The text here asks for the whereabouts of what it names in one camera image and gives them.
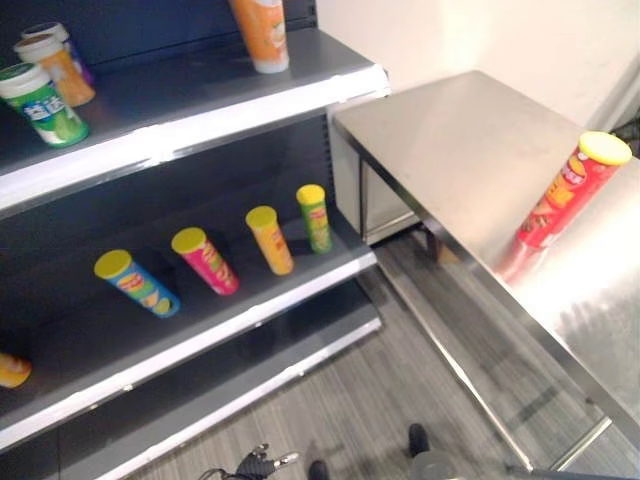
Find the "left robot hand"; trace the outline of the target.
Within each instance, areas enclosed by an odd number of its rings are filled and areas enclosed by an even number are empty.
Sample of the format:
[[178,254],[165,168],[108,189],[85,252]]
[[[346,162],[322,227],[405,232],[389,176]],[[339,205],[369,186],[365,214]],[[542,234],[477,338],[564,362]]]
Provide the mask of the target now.
[[301,457],[298,451],[291,451],[270,458],[268,450],[268,443],[261,443],[254,447],[240,462],[235,474],[244,479],[268,479],[279,470],[296,463]]

